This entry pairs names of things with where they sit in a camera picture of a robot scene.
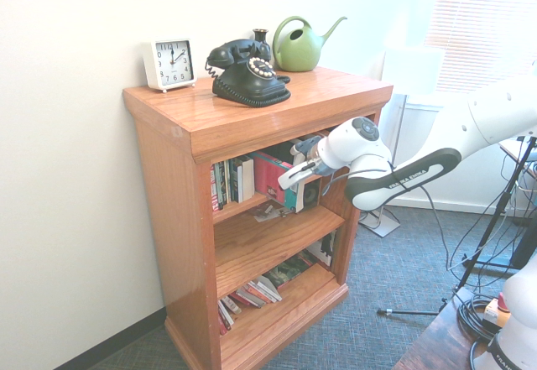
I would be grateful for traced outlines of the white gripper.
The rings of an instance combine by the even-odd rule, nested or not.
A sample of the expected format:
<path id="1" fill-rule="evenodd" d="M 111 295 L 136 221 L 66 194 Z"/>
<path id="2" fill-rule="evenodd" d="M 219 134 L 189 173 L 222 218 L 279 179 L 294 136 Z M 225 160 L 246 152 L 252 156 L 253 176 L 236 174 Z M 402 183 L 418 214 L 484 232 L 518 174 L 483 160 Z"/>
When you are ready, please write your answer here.
<path id="1" fill-rule="evenodd" d="M 278 178 L 280 188 L 282 190 L 287 190 L 300 181 L 309 178 L 315 173 L 315 170 L 320 163 L 320 159 L 307 159 L 304 162 L 293 166 L 291 169 L 288 169 Z"/>

